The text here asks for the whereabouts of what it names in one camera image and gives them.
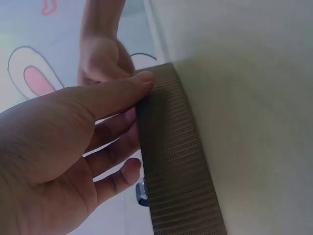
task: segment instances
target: red drawing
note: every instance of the red drawing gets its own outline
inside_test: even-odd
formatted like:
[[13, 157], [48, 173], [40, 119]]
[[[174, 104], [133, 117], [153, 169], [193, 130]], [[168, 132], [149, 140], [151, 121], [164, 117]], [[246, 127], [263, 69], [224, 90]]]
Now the red drawing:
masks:
[[19, 47], [12, 52], [8, 72], [16, 89], [26, 99], [63, 88], [48, 61], [31, 47]]
[[57, 10], [57, 0], [44, 0], [43, 16], [50, 16]]

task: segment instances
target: printed wall decal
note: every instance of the printed wall decal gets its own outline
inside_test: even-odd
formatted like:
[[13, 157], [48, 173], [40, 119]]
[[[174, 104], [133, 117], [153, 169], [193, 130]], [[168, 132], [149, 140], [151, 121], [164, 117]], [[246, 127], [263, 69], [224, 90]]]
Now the printed wall decal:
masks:
[[31, 47], [19, 47], [12, 52], [8, 72], [13, 84], [26, 99], [63, 88], [48, 61]]

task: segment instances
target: hand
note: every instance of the hand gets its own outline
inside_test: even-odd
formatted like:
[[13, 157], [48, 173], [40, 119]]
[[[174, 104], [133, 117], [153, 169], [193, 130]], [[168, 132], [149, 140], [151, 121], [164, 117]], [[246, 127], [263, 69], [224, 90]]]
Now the hand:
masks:
[[[153, 84], [152, 74], [144, 72], [65, 88], [2, 113], [1, 234], [65, 235], [101, 203], [134, 184], [139, 178], [137, 159], [129, 159], [103, 180], [94, 183], [93, 178], [139, 149], [135, 113], [129, 108]], [[82, 157], [118, 137], [103, 150]]]
[[130, 77], [132, 59], [114, 37], [88, 36], [81, 41], [78, 85], [90, 85]]

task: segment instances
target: white wall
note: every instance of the white wall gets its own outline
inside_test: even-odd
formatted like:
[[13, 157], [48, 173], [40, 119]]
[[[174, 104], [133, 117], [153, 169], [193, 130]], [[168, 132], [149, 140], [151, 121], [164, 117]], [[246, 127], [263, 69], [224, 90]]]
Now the white wall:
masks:
[[313, 2], [150, 3], [228, 234], [312, 234]]

